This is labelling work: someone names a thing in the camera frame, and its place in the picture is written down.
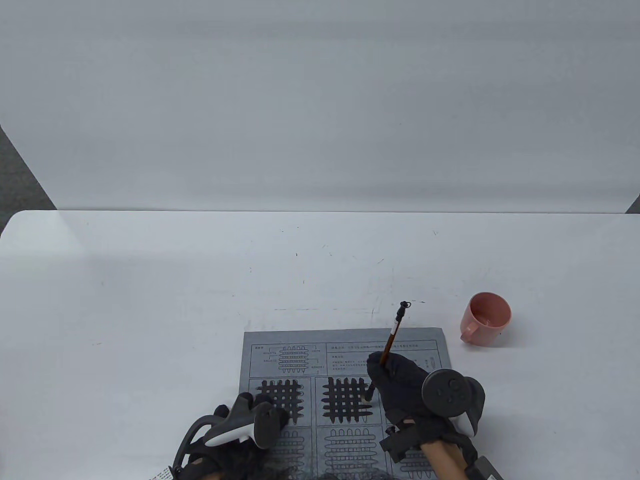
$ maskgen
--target pink mug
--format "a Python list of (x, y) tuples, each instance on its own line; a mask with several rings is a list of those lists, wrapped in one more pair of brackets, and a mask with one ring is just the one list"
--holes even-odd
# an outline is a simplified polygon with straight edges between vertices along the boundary
[(511, 321), (511, 308), (495, 293), (476, 293), (469, 300), (460, 323), (460, 340), (486, 347), (493, 342)]

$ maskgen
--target white wall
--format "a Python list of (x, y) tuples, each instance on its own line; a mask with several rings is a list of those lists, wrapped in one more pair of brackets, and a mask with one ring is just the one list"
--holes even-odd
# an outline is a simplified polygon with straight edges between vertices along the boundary
[(0, 0), (60, 208), (624, 211), (638, 0)]

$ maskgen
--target white table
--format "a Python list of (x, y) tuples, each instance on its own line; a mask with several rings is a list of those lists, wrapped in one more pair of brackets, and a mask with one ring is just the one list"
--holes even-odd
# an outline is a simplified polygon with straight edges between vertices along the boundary
[[(0, 237), (0, 478), (146, 480), (237, 390), (243, 332), (441, 326), (507, 479), (632, 478), (640, 216), (23, 212)], [(478, 291), (514, 311), (463, 345)]]

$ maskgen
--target gray carpet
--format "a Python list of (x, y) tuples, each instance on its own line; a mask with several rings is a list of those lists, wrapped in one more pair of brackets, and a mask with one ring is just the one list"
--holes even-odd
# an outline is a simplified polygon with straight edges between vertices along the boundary
[(0, 127), (0, 233), (16, 212), (54, 209), (55, 206)]

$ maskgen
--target mug handle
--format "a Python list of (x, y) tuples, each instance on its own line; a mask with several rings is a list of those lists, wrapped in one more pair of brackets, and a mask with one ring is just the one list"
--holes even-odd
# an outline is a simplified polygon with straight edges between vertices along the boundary
[(464, 343), (471, 343), (471, 336), (473, 336), (474, 332), (477, 329), (478, 329), (477, 323), (470, 323), (469, 326), (465, 328), (465, 331), (462, 332), (462, 335), (460, 336), (460, 340), (462, 340)]

